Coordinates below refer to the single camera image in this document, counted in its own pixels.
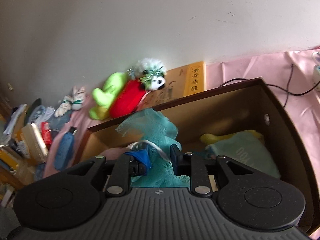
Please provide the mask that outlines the pink plush bunny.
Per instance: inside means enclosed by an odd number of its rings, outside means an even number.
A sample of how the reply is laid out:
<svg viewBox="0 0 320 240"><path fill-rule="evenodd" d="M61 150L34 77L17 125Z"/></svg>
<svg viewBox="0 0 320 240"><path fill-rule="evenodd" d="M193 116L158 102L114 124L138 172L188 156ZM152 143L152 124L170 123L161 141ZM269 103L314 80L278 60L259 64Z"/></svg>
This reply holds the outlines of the pink plush bunny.
<svg viewBox="0 0 320 240"><path fill-rule="evenodd" d="M104 150L100 153L100 155L103 155L105 159L108 160L116 160L118 159L122 154L126 152L130 152L131 149L127 147L115 147L115 148L109 148Z"/></svg>

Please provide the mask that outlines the yellow towel roll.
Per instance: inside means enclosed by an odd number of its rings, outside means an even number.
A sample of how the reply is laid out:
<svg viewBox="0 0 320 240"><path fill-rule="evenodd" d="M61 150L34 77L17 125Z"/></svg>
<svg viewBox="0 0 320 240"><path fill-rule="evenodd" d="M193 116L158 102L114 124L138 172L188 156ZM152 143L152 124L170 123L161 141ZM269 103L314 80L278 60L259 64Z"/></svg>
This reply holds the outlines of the yellow towel roll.
<svg viewBox="0 0 320 240"><path fill-rule="evenodd" d="M210 145L210 144L214 144L216 142L222 141L222 140L231 139L233 136L240 134L240 133L250 133L255 138L257 138L263 145L265 144L264 136L261 133L255 131L255 130L252 130L252 129L244 130L244 131L236 132L236 133L232 133L232 134L227 134L227 135L220 135L220 136L206 133L206 134L200 136L200 142L202 142L206 145Z"/></svg>

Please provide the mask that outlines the light teal towel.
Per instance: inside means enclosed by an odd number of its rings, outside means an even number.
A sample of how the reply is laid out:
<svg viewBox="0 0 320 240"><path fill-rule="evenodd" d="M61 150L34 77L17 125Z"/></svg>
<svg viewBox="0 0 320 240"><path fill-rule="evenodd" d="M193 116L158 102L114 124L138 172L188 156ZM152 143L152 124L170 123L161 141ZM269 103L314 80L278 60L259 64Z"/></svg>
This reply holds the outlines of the light teal towel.
<svg viewBox="0 0 320 240"><path fill-rule="evenodd" d="M270 176L280 178L272 155L265 145L250 133L240 133L231 139L206 145L205 151L208 156L225 155Z"/></svg>

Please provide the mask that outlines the red plush pouch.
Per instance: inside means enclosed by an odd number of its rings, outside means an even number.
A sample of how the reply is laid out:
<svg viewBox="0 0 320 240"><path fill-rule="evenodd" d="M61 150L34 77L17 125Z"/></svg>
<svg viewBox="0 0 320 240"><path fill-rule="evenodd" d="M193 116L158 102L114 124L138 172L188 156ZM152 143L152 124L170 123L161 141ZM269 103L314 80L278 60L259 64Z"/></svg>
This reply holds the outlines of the red plush pouch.
<svg viewBox="0 0 320 240"><path fill-rule="evenodd" d="M145 95L145 86L138 80L130 80L110 107L109 116L115 119L134 112Z"/></svg>

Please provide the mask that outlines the blue lint brush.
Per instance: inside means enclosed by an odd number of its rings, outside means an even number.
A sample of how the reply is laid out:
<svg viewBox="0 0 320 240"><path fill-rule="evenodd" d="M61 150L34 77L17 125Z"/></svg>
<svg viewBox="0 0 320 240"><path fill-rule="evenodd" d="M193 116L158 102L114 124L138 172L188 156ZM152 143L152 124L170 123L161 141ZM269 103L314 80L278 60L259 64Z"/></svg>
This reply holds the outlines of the blue lint brush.
<svg viewBox="0 0 320 240"><path fill-rule="evenodd" d="M54 167L58 171L64 170L73 156L76 127L70 127L60 140L54 160Z"/></svg>

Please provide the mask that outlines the green plush toy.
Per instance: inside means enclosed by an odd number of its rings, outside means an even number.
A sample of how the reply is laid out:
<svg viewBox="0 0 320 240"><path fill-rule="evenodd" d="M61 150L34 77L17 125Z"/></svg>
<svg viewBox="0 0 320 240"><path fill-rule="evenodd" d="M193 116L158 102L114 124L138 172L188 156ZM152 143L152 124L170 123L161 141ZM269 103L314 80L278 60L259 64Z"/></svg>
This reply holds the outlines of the green plush toy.
<svg viewBox="0 0 320 240"><path fill-rule="evenodd" d="M105 81L102 89L96 88L92 92L92 98L96 105L89 110L89 116L94 120L105 120L112 103L127 83L127 74L113 73Z"/></svg>

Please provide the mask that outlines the brown cardboard box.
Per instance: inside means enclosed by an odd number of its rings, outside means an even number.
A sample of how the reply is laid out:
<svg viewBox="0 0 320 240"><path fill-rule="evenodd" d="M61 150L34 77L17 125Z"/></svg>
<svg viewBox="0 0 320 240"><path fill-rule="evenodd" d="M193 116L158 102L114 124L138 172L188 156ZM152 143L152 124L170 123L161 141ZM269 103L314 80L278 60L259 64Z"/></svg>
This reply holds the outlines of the brown cardboard box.
<svg viewBox="0 0 320 240"><path fill-rule="evenodd" d="M308 154L263 80L208 90L157 110L177 126L182 153L195 154L206 133L262 133L280 178L221 155L204 161L210 197L197 197L183 187L133 188L107 200L71 238L308 239L319 227L319 192Z"/></svg>

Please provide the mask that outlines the yellow book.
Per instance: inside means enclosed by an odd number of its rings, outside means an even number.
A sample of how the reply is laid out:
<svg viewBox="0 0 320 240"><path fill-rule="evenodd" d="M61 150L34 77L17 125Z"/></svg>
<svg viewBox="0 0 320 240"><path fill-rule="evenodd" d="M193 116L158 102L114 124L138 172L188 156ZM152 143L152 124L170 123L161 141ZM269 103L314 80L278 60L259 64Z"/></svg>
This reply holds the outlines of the yellow book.
<svg viewBox="0 0 320 240"><path fill-rule="evenodd" d="M167 72L163 89L147 94L139 110L154 107L207 89L206 63L199 61Z"/></svg>

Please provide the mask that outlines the white green knotted cloth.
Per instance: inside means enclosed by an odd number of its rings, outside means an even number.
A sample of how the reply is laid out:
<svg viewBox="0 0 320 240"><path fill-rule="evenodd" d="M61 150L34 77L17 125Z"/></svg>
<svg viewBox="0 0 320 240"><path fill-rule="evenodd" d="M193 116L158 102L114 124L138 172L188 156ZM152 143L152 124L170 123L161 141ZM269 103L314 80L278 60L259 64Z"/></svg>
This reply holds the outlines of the white green knotted cloth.
<svg viewBox="0 0 320 240"><path fill-rule="evenodd" d="M59 108L55 111L54 116L60 117L68 111L78 111L82 108L86 98L86 89L84 86L77 88L73 87L72 95L67 95L63 98Z"/></svg>

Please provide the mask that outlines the white panda pompom plush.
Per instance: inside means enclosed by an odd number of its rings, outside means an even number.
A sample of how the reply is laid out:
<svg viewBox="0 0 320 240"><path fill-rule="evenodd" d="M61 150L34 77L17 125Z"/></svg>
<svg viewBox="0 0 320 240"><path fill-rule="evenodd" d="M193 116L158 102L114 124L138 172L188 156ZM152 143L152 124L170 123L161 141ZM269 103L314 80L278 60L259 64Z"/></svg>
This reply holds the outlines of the white panda pompom plush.
<svg viewBox="0 0 320 240"><path fill-rule="evenodd" d="M147 91L163 89L166 83L167 69L159 59L144 58L128 70L133 80L138 80Z"/></svg>

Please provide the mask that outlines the red small package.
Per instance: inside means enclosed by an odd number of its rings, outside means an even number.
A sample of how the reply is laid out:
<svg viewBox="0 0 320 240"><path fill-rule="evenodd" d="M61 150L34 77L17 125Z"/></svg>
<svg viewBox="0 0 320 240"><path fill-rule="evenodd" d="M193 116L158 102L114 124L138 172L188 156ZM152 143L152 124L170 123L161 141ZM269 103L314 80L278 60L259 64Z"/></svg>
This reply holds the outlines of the red small package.
<svg viewBox="0 0 320 240"><path fill-rule="evenodd" d="M42 135L42 138L43 138L43 141L44 141L46 147L49 150L52 145L53 140L52 140L52 135L51 135L51 129L50 129L48 122L41 123L41 135Z"/></svg>

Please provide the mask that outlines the yellow tissue box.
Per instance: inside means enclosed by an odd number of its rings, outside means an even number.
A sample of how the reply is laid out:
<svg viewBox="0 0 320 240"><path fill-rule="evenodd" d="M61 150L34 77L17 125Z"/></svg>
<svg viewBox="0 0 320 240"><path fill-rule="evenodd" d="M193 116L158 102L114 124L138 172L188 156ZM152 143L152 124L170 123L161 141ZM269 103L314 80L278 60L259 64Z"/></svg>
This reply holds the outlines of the yellow tissue box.
<svg viewBox="0 0 320 240"><path fill-rule="evenodd" d="M16 133L15 140L29 165L35 166L46 162L48 148L35 123L22 127Z"/></svg>

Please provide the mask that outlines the pink bed sheet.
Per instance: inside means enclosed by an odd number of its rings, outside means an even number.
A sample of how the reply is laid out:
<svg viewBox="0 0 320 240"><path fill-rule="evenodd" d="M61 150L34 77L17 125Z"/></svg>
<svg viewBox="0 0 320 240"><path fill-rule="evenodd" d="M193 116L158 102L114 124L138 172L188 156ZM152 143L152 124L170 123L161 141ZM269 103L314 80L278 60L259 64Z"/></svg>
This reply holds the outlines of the pink bed sheet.
<svg viewBox="0 0 320 240"><path fill-rule="evenodd" d="M319 176L319 92L301 93L313 87L314 50L286 51L209 64L207 88L212 89L233 78L262 77L273 84L272 91L294 122Z"/></svg>

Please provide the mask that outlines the white power strip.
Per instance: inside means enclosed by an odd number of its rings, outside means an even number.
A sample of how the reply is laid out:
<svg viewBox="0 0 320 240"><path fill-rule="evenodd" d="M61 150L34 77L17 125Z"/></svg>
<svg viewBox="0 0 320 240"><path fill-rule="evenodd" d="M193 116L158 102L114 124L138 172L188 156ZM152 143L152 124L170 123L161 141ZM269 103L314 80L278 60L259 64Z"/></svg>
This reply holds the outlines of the white power strip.
<svg viewBox="0 0 320 240"><path fill-rule="evenodd" d="M315 90L320 91L320 53L319 51L313 52L312 58L315 62L315 66L313 68L312 79L313 83L316 86Z"/></svg>

